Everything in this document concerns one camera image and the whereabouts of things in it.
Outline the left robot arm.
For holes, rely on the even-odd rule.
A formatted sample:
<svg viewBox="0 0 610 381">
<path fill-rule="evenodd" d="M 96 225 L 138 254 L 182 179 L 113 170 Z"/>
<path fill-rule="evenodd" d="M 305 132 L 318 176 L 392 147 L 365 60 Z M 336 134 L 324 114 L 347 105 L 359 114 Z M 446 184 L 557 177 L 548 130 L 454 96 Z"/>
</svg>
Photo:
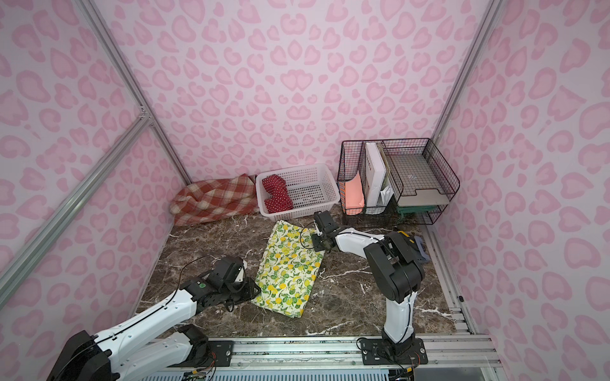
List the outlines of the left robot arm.
<svg viewBox="0 0 610 381">
<path fill-rule="evenodd" d="M 159 303 L 125 322 L 68 339 L 50 380 L 142 380 L 165 368 L 190 368 L 194 380 L 230 365 L 233 342 L 211 341 L 189 319 L 205 309 L 249 302 L 261 293 L 246 262 L 223 257 L 214 268 L 185 280 Z"/>
</svg>

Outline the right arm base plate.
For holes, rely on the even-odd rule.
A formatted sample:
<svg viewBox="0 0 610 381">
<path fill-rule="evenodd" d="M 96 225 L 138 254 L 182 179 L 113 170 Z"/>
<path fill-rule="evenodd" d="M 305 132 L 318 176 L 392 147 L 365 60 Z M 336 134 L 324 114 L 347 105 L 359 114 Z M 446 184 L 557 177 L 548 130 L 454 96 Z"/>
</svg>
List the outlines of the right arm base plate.
<svg viewBox="0 0 610 381">
<path fill-rule="evenodd" d="M 412 335 L 405 342 L 396 344 L 388 338 L 358 338 L 364 365 L 408 365 L 417 368 L 428 364 L 424 341 Z"/>
</svg>

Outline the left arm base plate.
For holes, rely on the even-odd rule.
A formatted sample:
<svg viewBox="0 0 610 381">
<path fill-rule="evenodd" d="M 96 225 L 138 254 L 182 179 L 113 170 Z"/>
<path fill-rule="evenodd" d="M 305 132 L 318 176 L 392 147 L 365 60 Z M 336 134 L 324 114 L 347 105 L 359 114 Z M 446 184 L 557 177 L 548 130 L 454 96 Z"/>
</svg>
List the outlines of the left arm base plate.
<svg viewBox="0 0 610 381">
<path fill-rule="evenodd" d="M 185 338 L 192 347 L 182 362 L 170 365 L 170 368 L 209 368 L 229 367 L 233 356 L 234 342 L 229 340 L 211 340 L 198 327 L 189 324 L 176 330 L 179 338 Z"/>
</svg>

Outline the red polka dot skirt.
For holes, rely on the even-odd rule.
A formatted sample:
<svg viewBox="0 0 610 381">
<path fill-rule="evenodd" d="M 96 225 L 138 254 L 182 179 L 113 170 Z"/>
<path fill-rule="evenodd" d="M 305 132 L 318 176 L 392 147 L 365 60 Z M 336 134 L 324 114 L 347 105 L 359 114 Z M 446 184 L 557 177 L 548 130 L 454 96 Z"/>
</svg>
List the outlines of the red polka dot skirt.
<svg viewBox="0 0 610 381">
<path fill-rule="evenodd" d="M 286 181 L 278 175 L 262 179 L 261 184 L 269 197 L 265 199 L 265 207 L 270 214 L 281 213 L 293 209 L 294 204 L 288 194 Z"/>
</svg>

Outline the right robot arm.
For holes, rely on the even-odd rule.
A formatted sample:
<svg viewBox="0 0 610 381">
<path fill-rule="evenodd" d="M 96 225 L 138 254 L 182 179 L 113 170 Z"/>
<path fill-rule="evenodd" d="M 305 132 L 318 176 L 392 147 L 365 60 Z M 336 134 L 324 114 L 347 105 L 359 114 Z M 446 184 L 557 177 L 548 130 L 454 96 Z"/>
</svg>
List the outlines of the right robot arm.
<svg viewBox="0 0 610 381">
<path fill-rule="evenodd" d="M 376 285 L 386 298 L 384 340 L 398 353 L 413 346 L 415 303 L 425 279 L 415 238 L 403 231 L 379 235 L 347 228 L 338 225 L 328 211 L 316 212 L 314 224 L 311 242 L 316 252 L 336 248 L 367 260 Z"/>
</svg>

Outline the lemon print skirt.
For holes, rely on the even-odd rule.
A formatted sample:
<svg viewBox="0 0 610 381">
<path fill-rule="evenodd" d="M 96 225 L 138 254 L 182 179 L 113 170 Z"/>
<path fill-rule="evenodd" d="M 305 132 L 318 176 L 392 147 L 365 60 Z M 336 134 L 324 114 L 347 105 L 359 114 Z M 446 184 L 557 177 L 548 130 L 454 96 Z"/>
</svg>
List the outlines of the lemon print skirt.
<svg viewBox="0 0 610 381">
<path fill-rule="evenodd" d="M 255 279 L 261 289 L 253 300 L 255 306 L 289 318 L 302 317 L 325 255 L 313 249 L 314 233 L 276 222 Z"/>
</svg>

